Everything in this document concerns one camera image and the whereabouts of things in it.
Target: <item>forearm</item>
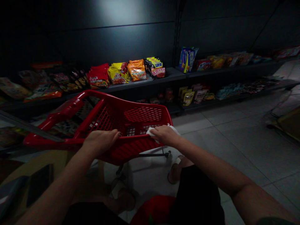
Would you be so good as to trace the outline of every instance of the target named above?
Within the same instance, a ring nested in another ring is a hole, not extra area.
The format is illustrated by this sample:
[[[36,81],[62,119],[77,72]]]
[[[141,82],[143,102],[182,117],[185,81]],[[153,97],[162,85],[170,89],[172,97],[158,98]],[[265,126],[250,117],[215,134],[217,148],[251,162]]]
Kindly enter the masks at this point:
[[[175,148],[231,197],[235,196],[244,186],[254,185],[253,181],[238,169],[182,137],[175,144]]]
[[[80,149],[64,171],[34,203],[17,224],[61,224],[72,202],[80,179],[86,174],[93,158]]]

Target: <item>yellow snack bag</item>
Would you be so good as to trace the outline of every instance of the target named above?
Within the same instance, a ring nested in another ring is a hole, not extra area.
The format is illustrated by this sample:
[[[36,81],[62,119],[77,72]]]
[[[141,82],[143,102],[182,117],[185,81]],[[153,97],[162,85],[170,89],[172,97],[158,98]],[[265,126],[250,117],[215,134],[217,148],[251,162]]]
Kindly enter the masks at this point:
[[[184,100],[185,93],[192,92],[192,91],[193,91],[192,89],[183,90],[180,98],[181,102],[183,102]]]
[[[183,106],[189,106],[192,103],[195,92],[187,92],[184,95]]]

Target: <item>orange snack bag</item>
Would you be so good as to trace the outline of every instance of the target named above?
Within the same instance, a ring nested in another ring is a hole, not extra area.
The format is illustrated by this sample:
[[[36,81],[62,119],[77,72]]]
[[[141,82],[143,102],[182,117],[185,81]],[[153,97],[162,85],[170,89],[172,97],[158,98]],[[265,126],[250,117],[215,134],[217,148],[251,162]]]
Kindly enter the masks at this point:
[[[134,60],[134,61],[129,60],[129,64],[127,65],[127,68],[132,77],[132,81],[139,81],[139,80],[147,79],[143,59]]]

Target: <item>red snack bag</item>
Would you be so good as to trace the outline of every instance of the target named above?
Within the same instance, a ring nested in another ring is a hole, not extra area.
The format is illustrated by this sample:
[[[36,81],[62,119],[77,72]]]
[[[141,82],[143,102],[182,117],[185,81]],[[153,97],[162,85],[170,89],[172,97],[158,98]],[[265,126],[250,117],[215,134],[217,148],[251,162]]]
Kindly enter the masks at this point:
[[[91,85],[92,90],[108,88],[108,68],[108,63],[97,67],[91,67],[91,70],[89,71],[89,73],[87,73],[87,80]]]

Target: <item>dark object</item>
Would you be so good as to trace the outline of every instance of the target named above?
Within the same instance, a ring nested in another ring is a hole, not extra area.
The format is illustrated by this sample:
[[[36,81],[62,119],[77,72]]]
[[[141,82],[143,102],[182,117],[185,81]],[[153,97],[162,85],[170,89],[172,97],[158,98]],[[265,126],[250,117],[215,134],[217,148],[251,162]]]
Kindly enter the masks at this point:
[[[27,207],[31,206],[53,181],[53,164],[48,164],[35,172],[29,182]]]
[[[12,209],[13,202],[16,202],[17,199],[17,193],[24,187],[27,179],[27,176],[21,176],[0,188],[0,220]]]

